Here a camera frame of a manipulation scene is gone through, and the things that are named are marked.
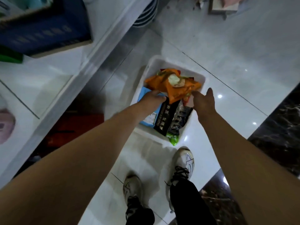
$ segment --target shoelace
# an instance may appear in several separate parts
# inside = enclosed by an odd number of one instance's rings
[[[187,168],[183,168],[181,166],[175,166],[175,173],[171,178],[171,183],[173,181],[179,181],[180,179],[188,179],[188,174],[190,173]]]
[[[137,196],[134,197],[128,197],[128,208],[126,211],[126,219],[128,217],[128,214],[134,213],[134,209],[137,210],[138,208],[142,207],[140,200]]]

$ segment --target black marble floor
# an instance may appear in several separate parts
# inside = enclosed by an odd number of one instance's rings
[[[289,172],[300,175],[300,84],[248,140]],[[200,194],[218,225],[247,224],[221,169]]]

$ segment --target person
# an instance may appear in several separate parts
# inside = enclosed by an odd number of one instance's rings
[[[165,101],[151,91],[103,124],[52,152],[0,190],[0,221],[10,224],[77,224],[114,165],[134,127]],[[193,92],[194,109],[249,225],[300,224],[300,181],[236,132],[215,110],[212,89]],[[214,223],[189,181],[192,153],[175,153],[170,206],[178,223]],[[153,224],[142,205],[141,182],[124,182],[128,224]]]

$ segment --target white sneaker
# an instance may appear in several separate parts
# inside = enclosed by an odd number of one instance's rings
[[[195,166],[192,152],[186,147],[179,148],[173,156],[171,166],[172,172],[167,183],[167,199],[171,211],[174,212],[170,197],[170,187],[171,185],[176,186],[181,179],[190,180]]]
[[[137,209],[141,208],[143,201],[143,187],[141,180],[134,174],[126,177],[123,184],[123,194],[128,207],[126,219],[132,216]]]

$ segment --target white tray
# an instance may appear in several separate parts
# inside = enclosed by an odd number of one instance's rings
[[[206,80],[205,76],[190,70],[189,67],[183,63],[170,60],[160,55],[155,55],[149,60],[145,68],[145,71],[134,93],[133,99],[131,101],[131,105],[137,103],[142,87],[147,86],[147,84],[144,83],[145,79],[155,75],[160,69],[166,69],[166,68],[178,69],[181,71],[182,76],[194,77],[195,81],[201,83],[202,85],[199,91],[201,91],[201,89],[203,88],[203,85]],[[193,107],[193,96],[191,96],[188,106]],[[190,125],[190,119],[188,119],[185,126],[182,129],[180,129],[179,141],[183,140],[187,136],[189,125]],[[169,139],[166,136],[161,135],[153,128],[144,126],[142,124],[138,124],[138,126],[134,129],[134,131],[142,136],[145,136],[147,138],[150,138],[156,142],[163,144],[163,147],[172,146],[172,144],[170,143]]]

